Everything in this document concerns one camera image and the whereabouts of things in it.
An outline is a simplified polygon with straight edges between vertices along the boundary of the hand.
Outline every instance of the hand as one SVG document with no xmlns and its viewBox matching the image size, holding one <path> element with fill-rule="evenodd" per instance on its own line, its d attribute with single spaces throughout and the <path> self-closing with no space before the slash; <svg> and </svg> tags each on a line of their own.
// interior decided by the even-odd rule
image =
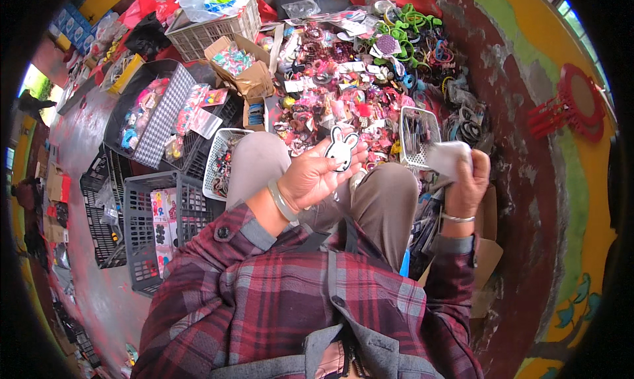
<svg viewBox="0 0 634 379">
<path fill-rule="evenodd" d="M 346 129 L 344 135 L 350 132 L 352 129 Z M 313 149 L 297 156 L 278 180 L 280 193 L 294 213 L 319 203 L 333 193 L 337 186 L 359 172 L 361 163 L 368 157 L 368 144 L 360 141 L 353 149 L 350 167 L 345 172 L 336 173 L 333 170 L 343 161 L 323 157 L 329 144 L 330 137 L 327 137 Z"/>
<path fill-rule="evenodd" d="M 489 156 L 474 149 L 471 151 L 471 159 L 474 164 L 473 174 L 466 161 L 460 160 L 456 165 L 458 181 L 447 189 L 444 198 L 447 215 L 457 218 L 476 216 L 477 208 L 489 187 Z"/>
</svg>

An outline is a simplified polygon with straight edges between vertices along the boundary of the white bunny brooch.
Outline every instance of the white bunny brooch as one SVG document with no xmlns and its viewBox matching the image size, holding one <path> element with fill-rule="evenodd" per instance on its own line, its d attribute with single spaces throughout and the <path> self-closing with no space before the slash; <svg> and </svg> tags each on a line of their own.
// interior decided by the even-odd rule
<svg viewBox="0 0 634 379">
<path fill-rule="evenodd" d="M 335 126 L 330 130 L 330 145 L 324 154 L 325 158 L 344 159 L 343 164 L 334 172 L 345 172 L 350 168 L 353 160 L 353 149 L 359 143 L 359 134 L 350 133 L 344 138 L 344 132 L 341 127 Z"/>
</svg>

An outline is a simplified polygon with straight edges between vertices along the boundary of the red plaid shirt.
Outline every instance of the red plaid shirt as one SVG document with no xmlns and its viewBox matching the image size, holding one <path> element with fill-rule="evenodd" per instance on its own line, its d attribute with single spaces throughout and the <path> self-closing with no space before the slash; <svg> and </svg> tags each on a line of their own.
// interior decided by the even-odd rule
<svg viewBox="0 0 634 379">
<path fill-rule="evenodd" d="M 246 204 L 224 212 L 167 265 L 132 377 L 213 377 L 221 367 L 302 354 L 306 336 L 344 317 L 398 341 L 400 360 L 417 356 L 445 377 L 483 378 L 469 349 L 472 250 L 443 252 L 441 244 L 451 249 L 453 241 L 437 237 L 440 248 L 423 291 L 372 258 L 375 247 L 357 230 L 358 254 L 297 252 L 309 235 L 305 228 L 276 240 Z M 327 244 L 340 248 L 339 237 Z M 375 377 L 388 376 L 376 371 Z"/>
</svg>

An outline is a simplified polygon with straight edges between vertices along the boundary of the tree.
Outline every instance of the tree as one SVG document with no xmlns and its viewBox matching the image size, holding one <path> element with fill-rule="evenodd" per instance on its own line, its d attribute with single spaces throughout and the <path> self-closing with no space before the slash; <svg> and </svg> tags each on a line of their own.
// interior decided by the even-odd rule
<svg viewBox="0 0 634 379">
<path fill-rule="evenodd" d="M 533 348 L 528 352 L 526 358 L 543 358 L 549 360 L 566 361 L 568 355 L 571 352 L 569 348 L 570 343 L 576 338 L 581 329 L 581 324 L 584 321 L 592 320 L 595 312 L 597 311 L 598 304 L 601 301 L 601 295 L 593 292 L 590 295 L 591 278 L 589 273 L 582 275 L 582 282 L 577 286 L 577 296 L 575 299 L 568 299 L 568 307 L 557 311 L 557 317 L 559 317 L 559 324 L 555 327 L 565 328 L 572 325 L 573 328 L 570 333 L 558 342 L 538 342 L 533 345 Z M 573 317 L 575 316 L 575 306 L 585 301 L 583 308 L 583 314 L 575 322 Z"/>
</svg>

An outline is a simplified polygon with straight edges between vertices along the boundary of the red plastic bag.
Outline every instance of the red plastic bag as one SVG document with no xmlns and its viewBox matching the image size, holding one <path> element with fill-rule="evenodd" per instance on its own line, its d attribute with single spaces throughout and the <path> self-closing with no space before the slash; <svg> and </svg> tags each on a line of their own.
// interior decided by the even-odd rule
<svg viewBox="0 0 634 379">
<path fill-rule="evenodd" d="M 163 24 L 169 16 L 180 8 L 176 0 L 135 0 L 119 18 L 119 22 L 129 29 L 134 27 L 149 13 L 156 12 L 157 20 Z"/>
<path fill-rule="evenodd" d="M 266 4 L 264 0 L 258 0 L 258 11 L 263 22 L 277 21 L 277 11 L 273 7 Z"/>
</svg>

